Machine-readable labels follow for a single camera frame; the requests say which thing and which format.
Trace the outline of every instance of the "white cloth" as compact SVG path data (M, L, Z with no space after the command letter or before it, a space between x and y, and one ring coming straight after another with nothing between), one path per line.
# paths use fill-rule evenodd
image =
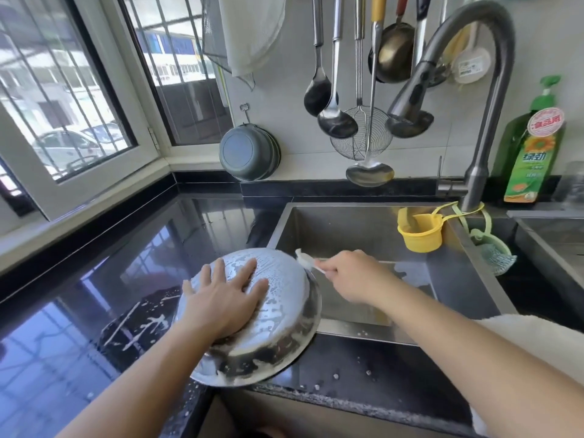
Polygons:
M284 23L286 0L219 0L227 63L234 76L267 61Z
M536 316L500 315L477 322L584 385L583 333ZM471 413L475 432L495 438L472 407Z

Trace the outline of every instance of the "black countertop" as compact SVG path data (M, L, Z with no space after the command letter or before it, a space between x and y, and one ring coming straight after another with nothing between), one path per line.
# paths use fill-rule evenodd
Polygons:
M168 191L0 304L0 436L55 436L164 334L182 280L266 246L285 202ZM518 299L526 283L545 287L520 264L502 282ZM415 346L317 334L294 364L249 389L473 435L468 404ZM194 436L213 393L190 381L163 436Z

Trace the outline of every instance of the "backsplash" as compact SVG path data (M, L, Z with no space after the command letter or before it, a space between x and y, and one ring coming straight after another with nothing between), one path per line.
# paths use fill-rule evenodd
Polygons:
M449 12L463 0L449 0ZM533 98L541 92L542 76L559 73L562 81L554 91L558 104L565 111L568 129L553 174L561 174L568 161L584 160L584 145L579 129L584 127L583 80L584 42L581 40L584 0L496 0L511 13L516 28L517 51L515 68L495 143L491 163L500 135L509 120L528 112ZM385 24L395 21L397 0L387 0ZM250 92L241 81L227 75L226 84L232 105L234 123L244 122L239 105L249 103L253 123L272 132L281 144L283 159L272 180L342 179L353 161L333 149L315 118L303 106L304 92L314 73L312 46L311 0L287 0L286 20L279 42L267 64L255 72L257 86ZM323 0L325 71L331 75L333 0ZM426 38L438 26L440 0L433 0L428 16ZM354 0L345 0L343 41L340 45L339 96L342 109L355 104L355 70L353 39ZM415 0L409 0L404 21L415 23ZM363 49L371 47L369 21ZM479 43L493 55L491 33L479 29ZM371 76L363 73L364 102L369 103ZM443 176L461 176L469 165L478 137L491 73L477 83L459 88L450 82L429 89L424 109L435 121L430 129L412 139L395 138L379 160L390 164L397 177L436 176L439 158L443 158ZM379 83L376 106L387 109L402 87Z

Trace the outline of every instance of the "faucet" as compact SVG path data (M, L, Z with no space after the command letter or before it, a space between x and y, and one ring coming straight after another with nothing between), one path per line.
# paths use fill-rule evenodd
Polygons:
M487 162L515 59L515 28L507 10L499 3L481 0L462 6L442 23L427 44L420 63L387 111L385 127L398 138L410 138L425 132L434 121L432 114L421 110L424 95L434 76L444 49L456 33L467 24L485 24L495 40L495 67L486 99L481 128L478 132L471 165L464 180L438 178L437 191L443 196L458 196L458 207L471 212L481 203L482 192L489 176Z

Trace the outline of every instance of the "yellow sink strainer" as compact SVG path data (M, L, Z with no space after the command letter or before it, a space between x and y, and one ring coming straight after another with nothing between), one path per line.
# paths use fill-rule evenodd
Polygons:
M438 206L431 214L413 215L413 218L418 222L418 226L421 230L420 232L406 232L398 224L398 232L404 237L405 246L412 252L418 253L426 253L436 250L442 245L442 226L444 225L444 221L449 220L450 218L458 218L462 215L473 214L485 206L484 203L481 203L477 210L460 215L454 214L445 217L438 213L440 209L454 204L456 204L456 202Z

